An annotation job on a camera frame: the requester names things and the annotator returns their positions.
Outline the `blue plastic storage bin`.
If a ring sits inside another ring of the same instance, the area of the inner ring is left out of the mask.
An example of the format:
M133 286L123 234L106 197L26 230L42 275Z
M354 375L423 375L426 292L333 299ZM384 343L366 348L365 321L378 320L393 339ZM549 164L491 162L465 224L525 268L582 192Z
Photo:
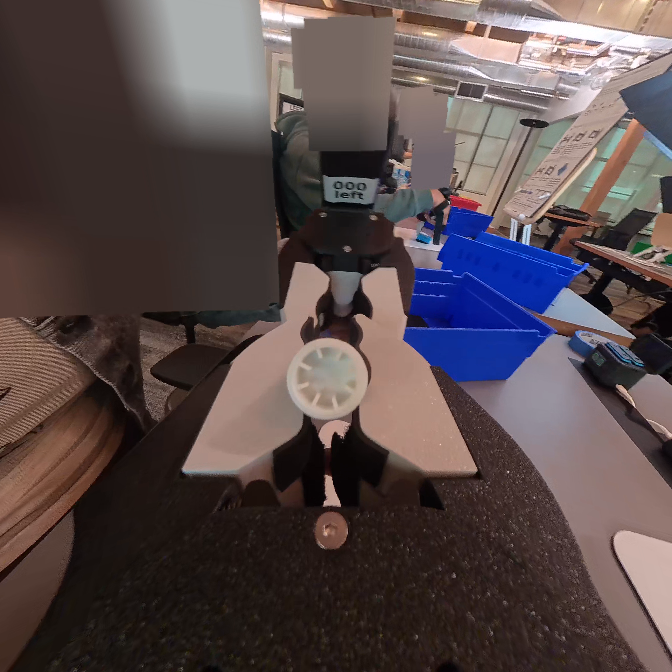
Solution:
M555 332L469 273L415 270L404 341L456 382L507 380Z
M442 234L474 239L490 227L492 220L490 215L451 206Z
M443 270L468 273L516 304L544 313L588 264L541 248L481 232L452 234L438 253Z

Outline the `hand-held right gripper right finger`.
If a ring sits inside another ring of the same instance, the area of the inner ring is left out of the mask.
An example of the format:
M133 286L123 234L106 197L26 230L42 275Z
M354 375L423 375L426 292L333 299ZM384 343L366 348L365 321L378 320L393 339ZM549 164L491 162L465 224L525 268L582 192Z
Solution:
M343 436L335 434L335 492L343 507L443 507L436 479L469 479L478 467L427 361L357 315L351 343L370 373Z

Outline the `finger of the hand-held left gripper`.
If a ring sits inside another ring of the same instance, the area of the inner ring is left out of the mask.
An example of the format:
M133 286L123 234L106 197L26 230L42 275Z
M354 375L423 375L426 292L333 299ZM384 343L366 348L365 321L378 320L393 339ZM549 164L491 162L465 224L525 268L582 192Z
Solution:
M364 275L360 289L370 307L370 317L357 316L359 345L371 340L390 340L402 343L407 328L399 276L393 267L379 267Z
M302 327L311 319L315 331L321 331L329 304L331 279L314 264L294 264L288 292L281 309L281 322Z

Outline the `black office chair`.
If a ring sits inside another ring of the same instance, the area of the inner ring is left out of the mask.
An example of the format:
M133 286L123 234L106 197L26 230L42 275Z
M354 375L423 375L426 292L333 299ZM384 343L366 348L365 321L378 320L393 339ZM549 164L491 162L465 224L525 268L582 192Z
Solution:
M242 331L239 326L205 326L195 314L145 313L144 316L183 333L183 342L149 369L154 379L182 391L192 390L220 367Z
M601 234L600 245L617 251L627 251L632 247L632 241L640 235L642 230L655 221L658 214L658 212L635 208L619 223ZM650 283L640 273L621 267L615 262L611 262L609 268L614 272L609 275L609 279L605 280L606 286L617 280L630 290L631 288L639 289L641 285L645 286Z

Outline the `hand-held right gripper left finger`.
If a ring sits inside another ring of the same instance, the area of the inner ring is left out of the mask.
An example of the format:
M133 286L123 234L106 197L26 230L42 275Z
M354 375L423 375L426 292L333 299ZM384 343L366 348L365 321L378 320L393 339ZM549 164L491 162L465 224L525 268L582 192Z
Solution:
M229 477L242 491L261 481L281 506L324 506L323 446L287 385L291 361L320 326L319 317L295 318L245 342L183 463L185 476Z

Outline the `person's grey jacket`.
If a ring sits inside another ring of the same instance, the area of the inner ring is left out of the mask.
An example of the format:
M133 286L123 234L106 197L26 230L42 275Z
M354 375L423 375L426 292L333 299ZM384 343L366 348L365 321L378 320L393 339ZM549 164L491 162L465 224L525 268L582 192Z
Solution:
M52 337L116 393L143 433L153 428L145 399L139 315L61 316Z

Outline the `white whiteboard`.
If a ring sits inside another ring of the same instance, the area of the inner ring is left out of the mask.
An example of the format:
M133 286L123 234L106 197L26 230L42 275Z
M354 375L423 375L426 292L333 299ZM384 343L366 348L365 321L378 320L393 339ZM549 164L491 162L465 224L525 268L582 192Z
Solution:
M612 548L628 581L671 652L671 542L620 530Z

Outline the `dark battery charger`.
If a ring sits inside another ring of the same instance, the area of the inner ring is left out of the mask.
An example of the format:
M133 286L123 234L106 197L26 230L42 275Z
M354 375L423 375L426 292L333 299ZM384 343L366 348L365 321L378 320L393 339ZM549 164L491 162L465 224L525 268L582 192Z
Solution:
M646 366L631 350L612 341L599 343L583 362L584 368L602 386L621 386L629 391L646 375Z

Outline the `green dry erase marker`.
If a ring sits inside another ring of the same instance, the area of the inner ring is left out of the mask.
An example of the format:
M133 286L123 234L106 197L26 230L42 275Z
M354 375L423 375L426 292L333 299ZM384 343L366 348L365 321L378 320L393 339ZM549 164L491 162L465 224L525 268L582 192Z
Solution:
M349 317L362 275L356 272L325 272L331 279L324 325ZM348 342L322 337L309 319L298 329L300 348L287 373L290 398L312 419L331 421L355 410L363 401L369 382L365 358Z

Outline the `black floor lamp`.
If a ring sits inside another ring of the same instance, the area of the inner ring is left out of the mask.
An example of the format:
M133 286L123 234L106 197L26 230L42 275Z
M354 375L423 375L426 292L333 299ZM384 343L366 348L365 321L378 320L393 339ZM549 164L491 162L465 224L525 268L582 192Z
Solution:
M549 122L545 120L522 120L525 126L525 137L519 158L516 191L538 169L539 165L550 153L554 141L550 140Z

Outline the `blue tape roll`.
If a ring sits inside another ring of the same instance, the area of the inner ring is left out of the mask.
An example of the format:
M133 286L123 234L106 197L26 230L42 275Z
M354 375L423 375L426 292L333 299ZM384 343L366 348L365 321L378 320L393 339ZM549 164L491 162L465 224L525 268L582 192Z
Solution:
M587 357L597 346L610 341L609 337L596 332L577 330L569 337L568 347L581 357Z

